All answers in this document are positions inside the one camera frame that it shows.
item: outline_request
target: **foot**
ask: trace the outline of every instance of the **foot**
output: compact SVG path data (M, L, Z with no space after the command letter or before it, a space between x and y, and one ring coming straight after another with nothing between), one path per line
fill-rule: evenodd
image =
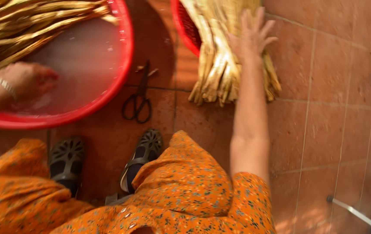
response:
M84 140L74 136L58 142L48 158L51 179L70 189L72 197L77 194L81 183L84 157Z
M132 181L139 169L146 164L156 160L161 155L162 136L158 130L149 129L140 138L136 145L131 160L126 164L120 178L120 187L130 194L135 193Z

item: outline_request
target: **bundle of dried bamboo shoots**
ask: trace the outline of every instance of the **bundle of dried bamboo shoots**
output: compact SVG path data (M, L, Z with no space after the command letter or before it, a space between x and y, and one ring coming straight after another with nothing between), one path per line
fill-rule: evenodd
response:
M114 25L106 0L0 0L0 69L18 61L82 20Z
M242 66L230 50L226 34L240 35L240 14L250 9L255 15L261 0L180 0L196 25L201 47L198 81L189 96L190 102L219 100L220 106L239 97ZM263 53L264 89L268 101L281 91L271 57Z

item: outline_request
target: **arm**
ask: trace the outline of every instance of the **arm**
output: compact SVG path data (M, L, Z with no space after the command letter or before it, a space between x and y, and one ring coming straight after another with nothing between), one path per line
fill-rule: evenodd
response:
M265 45L277 38L267 37L274 21L262 27L263 17L264 8L258 9L255 20L249 11L244 12L241 37L229 36L232 50L243 67L230 143L233 200L227 217L219 222L239 233L275 233L268 186L270 140L261 53Z
M55 87L51 81L57 78L52 69L34 63L17 62L0 70L0 79L12 87L18 100L43 95ZM0 110L12 102L12 94L0 85Z
M249 172L268 184L270 140L261 54L277 38L267 37L274 21L263 26L263 17L264 8L259 8L254 20L249 11L244 12L241 37L229 36L232 50L242 64L240 97L230 144L230 173L233 177L238 172Z

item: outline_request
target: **orange floral dress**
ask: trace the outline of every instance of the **orange floral dress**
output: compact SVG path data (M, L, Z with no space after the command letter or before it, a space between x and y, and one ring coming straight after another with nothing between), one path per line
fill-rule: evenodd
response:
M145 164L122 205L95 208L49 179L46 147L23 139L0 157L0 233L275 233L270 190L254 174L233 178L179 131Z

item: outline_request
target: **red basket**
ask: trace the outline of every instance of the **red basket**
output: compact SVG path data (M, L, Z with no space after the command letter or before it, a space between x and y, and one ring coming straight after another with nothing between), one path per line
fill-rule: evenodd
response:
M171 11L178 35L185 46L196 56L200 54L201 39L198 29L179 0L171 0Z

